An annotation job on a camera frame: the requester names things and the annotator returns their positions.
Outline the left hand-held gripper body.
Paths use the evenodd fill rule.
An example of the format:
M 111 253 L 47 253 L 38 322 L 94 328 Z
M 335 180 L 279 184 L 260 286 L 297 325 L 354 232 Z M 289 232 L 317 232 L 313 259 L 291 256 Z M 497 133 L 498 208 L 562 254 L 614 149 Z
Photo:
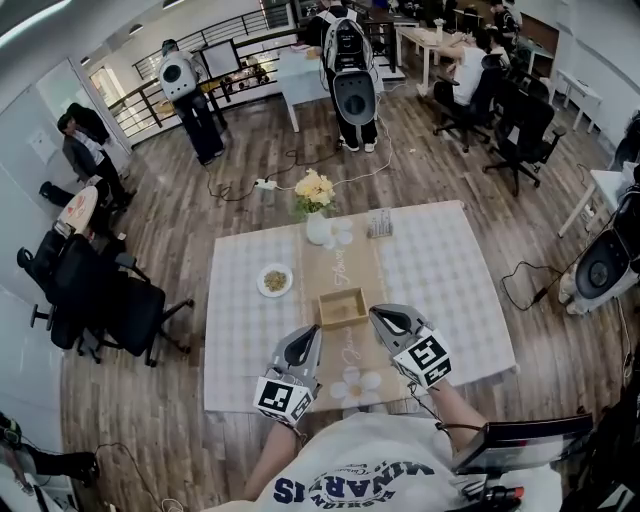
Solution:
M 253 406 L 268 418 L 296 427 L 320 387 L 316 369 L 270 363 L 265 375 L 258 378 Z

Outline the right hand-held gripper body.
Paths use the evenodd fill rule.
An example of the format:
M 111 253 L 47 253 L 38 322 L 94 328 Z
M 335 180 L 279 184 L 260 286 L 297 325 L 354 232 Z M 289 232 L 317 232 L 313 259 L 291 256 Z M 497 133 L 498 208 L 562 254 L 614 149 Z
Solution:
M 394 365 L 411 382 L 429 390 L 452 371 L 449 345 L 439 329 L 421 327 L 408 346 L 393 357 Z

